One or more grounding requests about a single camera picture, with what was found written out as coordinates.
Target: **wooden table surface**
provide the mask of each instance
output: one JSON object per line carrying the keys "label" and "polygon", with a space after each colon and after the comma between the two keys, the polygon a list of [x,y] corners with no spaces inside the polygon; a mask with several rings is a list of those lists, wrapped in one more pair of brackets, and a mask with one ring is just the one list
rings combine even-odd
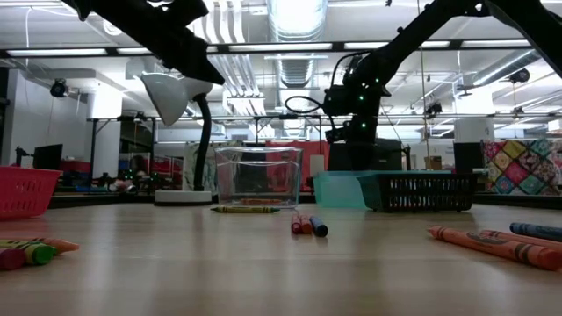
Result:
{"label": "wooden table surface", "polygon": [[562,273],[435,241],[431,225],[508,231],[562,226],[562,212],[475,205],[471,211],[381,214],[321,210],[326,239],[291,236],[291,212],[104,205],[0,222],[79,242],[47,266],[0,272],[0,314],[557,315]]}

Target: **white lamp shade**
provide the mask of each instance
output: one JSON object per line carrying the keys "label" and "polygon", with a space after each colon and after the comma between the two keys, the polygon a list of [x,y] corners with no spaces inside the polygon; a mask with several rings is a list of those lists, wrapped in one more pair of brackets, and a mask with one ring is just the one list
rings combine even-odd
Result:
{"label": "white lamp shade", "polygon": [[164,125],[172,126],[184,115],[190,101],[183,83],[173,75],[166,74],[147,74],[140,79]]}
{"label": "white lamp shade", "polygon": [[194,97],[200,94],[208,94],[213,89],[213,84],[204,82],[198,79],[184,77],[179,80],[184,88],[187,90],[189,99],[193,100]]}

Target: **blue crayon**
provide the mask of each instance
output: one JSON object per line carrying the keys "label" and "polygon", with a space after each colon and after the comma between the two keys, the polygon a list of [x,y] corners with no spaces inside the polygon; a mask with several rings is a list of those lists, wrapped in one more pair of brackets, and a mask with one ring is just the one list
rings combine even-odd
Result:
{"label": "blue crayon", "polygon": [[316,237],[326,237],[328,234],[328,228],[319,218],[311,216],[310,223],[313,225],[313,232]]}
{"label": "blue crayon", "polygon": [[542,238],[549,241],[562,241],[562,228],[524,223],[511,223],[509,230],[520,235]]}

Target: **black robotic arm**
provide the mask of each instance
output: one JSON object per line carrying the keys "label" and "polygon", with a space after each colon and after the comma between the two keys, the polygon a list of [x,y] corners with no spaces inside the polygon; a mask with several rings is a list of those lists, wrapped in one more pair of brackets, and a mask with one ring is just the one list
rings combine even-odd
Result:
{"label": "black robotic arm", "polygon": [[562,48],[552,34],[561,34],[558,15],[539,0],[435,0],[390,43],[371,51],[343,78],[343,85],[326,90],[322,110],[328,116],[353,114],[343,128],[326,133],[328,142],[346,140],[354,169],[367,169],[374,152],[380,98],[400,64],[451,18],[494,16],[519,30],[562,77]]}

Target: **green crayon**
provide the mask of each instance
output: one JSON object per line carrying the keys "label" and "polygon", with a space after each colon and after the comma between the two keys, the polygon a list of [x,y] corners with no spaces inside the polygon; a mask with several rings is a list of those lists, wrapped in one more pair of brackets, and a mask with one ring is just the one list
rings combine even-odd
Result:
{"label": "green crayon", "polygon": [[51,262],[56,248],[39,241],[7,241],[0,240],[0,248],[22,249],[25,252],[25,263],[43,265]]}
{"label": "green crayon", "polygon": [[228,213],[273,213],[281,211],[278,208],[272,207],[215,207],[211,211],[215,212],[228,212]]}

